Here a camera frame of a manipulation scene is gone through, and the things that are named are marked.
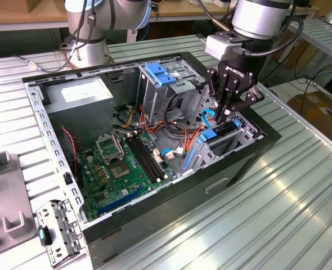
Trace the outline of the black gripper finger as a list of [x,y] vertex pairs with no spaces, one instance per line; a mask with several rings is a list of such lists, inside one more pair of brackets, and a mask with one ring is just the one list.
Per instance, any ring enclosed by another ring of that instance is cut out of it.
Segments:
[[209,93],[214,97],[215,102],[217,103],[216,122],[221,123],[223,113],[224,73],[219,73],[215,68],[208,68],[207,82]]
[[244,108],[250,107],[255,103],[264,100],[264,95],[259,91],[258,87],[251,87],[245,92],[245,97],[242,100],[240,95],[232,95],[226,99],[226,108],[222,113],[222,122],[225,122],[230,114],[238,112]]

